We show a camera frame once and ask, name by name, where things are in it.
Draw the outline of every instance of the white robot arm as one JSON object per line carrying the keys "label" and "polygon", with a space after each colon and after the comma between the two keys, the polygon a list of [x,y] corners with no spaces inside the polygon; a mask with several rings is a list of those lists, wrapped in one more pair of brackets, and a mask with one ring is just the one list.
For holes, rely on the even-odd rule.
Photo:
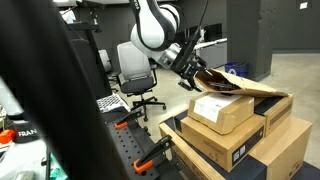
{"label": "white robot arm", "polygon": [[[159,7],[156,0],[129,1],[136,19],[131,32],[132,43],[164,68],[177,73],[182,78],[179,85],[183,88],[201,91],[195,84],[194,77],[199,70],[207,72],[206,62],[198,56],[193,60],[189,57],[200,38],[200,28],[185,46],[179,47],[174,43],[174,38],[180,17],[173,6]],[[183,82],[184,79],[188,80],[189,85]]]}

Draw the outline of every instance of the chair base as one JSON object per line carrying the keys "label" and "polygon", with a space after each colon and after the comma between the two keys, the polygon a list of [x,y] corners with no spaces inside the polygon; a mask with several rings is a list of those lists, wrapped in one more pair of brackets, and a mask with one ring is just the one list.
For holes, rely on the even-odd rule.
{"label": "chair base", "polygon": [[166,110],[167,109],[167,106],[165,103],[163,102],[157,102],[158,99],[154,96],[148,98],[148,99],[144,99],[143,96],[141,95],[141,101],[133,101],[132,104],[133,104],[133,108],[131,108],[131,111],[132,110],[135,110],[139,107],[143,107],[143,111],[144,111],[144,121],[147,122],[148,121],[148,116],[147,116],[147,105],[162,105],[162,109],[163,110]]}

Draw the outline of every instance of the open cardboard box flap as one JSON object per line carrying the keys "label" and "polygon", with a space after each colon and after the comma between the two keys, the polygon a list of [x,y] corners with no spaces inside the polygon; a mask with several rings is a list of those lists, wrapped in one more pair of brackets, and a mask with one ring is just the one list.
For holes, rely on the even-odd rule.
{"label": "open cardboard box flap", "polygon": [[[246,78],[235,76],[226,72],[222,72],[216,69],[208,70],[212,76],[208,77],[204,73],[199,72],[196,76],[196,80],[209,92],[221,92],[228,94],[241,94],[253,97],[272,97],[272,96],[288,96],[287,93],[279,92],[269,86],[251,81]],[[235,85],[237,89],[229,91],[219,91],[214,89],[209,83],[231,83]]]}

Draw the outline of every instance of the gray office chair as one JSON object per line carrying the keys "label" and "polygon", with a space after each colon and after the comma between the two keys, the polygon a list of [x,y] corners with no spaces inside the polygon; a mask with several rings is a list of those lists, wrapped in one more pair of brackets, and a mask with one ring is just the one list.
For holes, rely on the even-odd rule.
{"label": "gray office chair", "polygon": [[153,76],[151,75],[151,68],[149,60],[140,50],[138,50],[131,42],[119,44],[118,56],[120,67],[122,71],[124,83],[121,84],[121,92],[127,94],[128,97],[135,95],[141,96],[141,101],[134,101],[131,110],[143,107],[145,112],[145,121],[148,121],[146,113],[146,105],[162,105],[163,110],[166,109],[166,104],[163,102],[156,102],[158,99],[154,96],[148,99],[143,98],[146,92],[152,92],[152,88],[157,85],[157,76],[153,68]]}
{"label": "gray office chair", "polygon": [[115,71],[113,69],[111,60],[109,59],[108,53],[105,49],[99,50],[100,59],[102,61],[104,71],[106,72],[106,78],[109,81],[116,82],[120,86],[120,79],[119,79],[119,71]]}

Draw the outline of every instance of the cardboard box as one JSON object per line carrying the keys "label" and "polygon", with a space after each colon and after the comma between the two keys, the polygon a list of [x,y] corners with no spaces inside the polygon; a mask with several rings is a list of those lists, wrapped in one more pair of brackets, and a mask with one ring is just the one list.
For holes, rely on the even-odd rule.
{"label": "cardboard box", "polygon": [[263,138],[265,119],[253,115],[227,135],[220,135],[190,117],[179,123],[178,135],[230,172]]}
{"label": "cardboard box", "polygon": [[266,118],[265,136],[276,129],[281,122],[291,115],[293,96],[255,98],[260,101],[254,107],[254,113]]}
{"label": "cardboard box", "polygon": [[206,92],[191,99],[188,116],[220,134],[228,134],[253,115],[254,98]]}
{"label": "cardboard box", "polygon": [[287,118],[264,138],[250,156],[267,166],[267,179],[291,179],[303,164],[312,123]]}
{"label": "cardboard box", "polygon": [[[269,86],[251,81],[246,78],[235,76],[216,69],[209,69],[208,71],[212,74],[211,77],[199,72],[196,75],[196,80],[209,92],[242,94],[253,97],[288,96],[287,93],[279,92]],[[210,83],[228,84],[232,85],[235,89],[219,90],[211,86]]]}
{"label": "cardboard box", "polygon": [[198,179],[265,179],[267,167],[256,159],[246,156],[230,173],[222,169],[218,164],[187,143],[174,132],[173,118],[159,124],[161,135],[170,135],[175,146],[173,153],[177,154],[181,161],[187,166]]}

